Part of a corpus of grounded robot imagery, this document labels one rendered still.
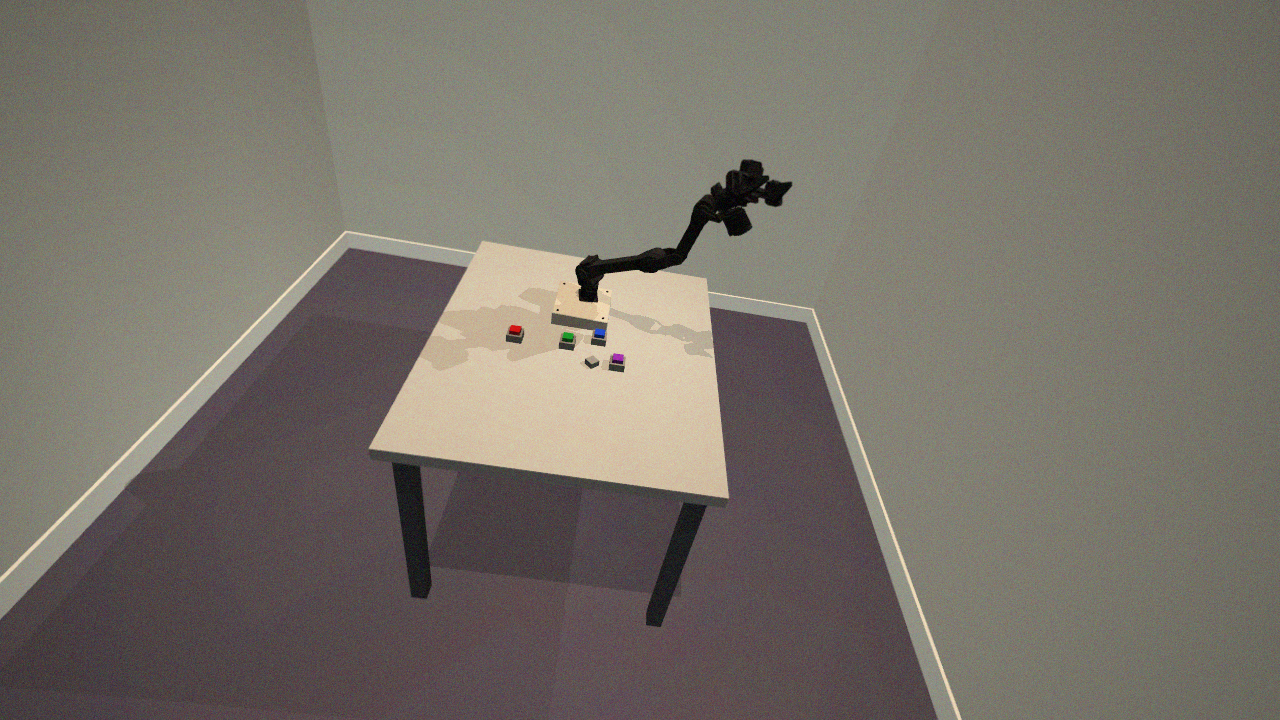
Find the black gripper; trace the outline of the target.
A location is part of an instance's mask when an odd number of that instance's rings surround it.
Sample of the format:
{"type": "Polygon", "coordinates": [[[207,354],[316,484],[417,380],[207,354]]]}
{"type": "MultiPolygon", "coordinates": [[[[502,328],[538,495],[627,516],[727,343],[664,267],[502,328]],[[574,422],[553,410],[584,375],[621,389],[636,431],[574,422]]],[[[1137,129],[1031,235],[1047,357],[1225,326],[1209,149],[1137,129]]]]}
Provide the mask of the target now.
{"type": "Polygon", "coordinates": [[[748,208],[748,202],[756,204],[758,199],[764,199],[767,206],[780,208],[792,182],[768,181],[769,176],[748,176],[741,170],[730,170],[726,176],[726,195],[730,204],[733,208],[748,208]],[[760,188],[762,184],[765,184],[764,190],[760,188]]]}

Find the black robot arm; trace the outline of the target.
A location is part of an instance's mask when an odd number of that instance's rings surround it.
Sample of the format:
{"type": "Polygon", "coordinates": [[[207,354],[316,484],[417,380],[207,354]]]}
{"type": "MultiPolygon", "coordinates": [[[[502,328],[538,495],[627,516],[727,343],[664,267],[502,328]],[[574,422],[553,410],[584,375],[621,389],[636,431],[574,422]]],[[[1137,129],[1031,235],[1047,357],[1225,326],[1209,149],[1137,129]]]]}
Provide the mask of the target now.
{"type": "MultiPolygon", "coordinates": [[[[742,159],[739,170],[748,173],[748,176],[763,176],[763,169],[762,161],[742,159]]],[[[753,229],[746,211],[742,208],[733,208],[730,204],[726,188],[722,190],[719,182],[710,187],[710,193],[703,196],[692,208],[691,222],[677,249],[657,247],[636,256],[607,260],[599,259],[598,255],[589,255],[582,263],[579,263],[579,266],[575,269],[579,284],[581,286],[581,290],[579,290],[579,301],[598,302],[598,284],[604,274],[632,270],[655,273],[668,266],[682,264],[689,256],[689,251],[692,249],[692,243],[698,240],[703,227],[707,225],[707,222],[723,222],[730,236],[740,236],[753,229]]]]}

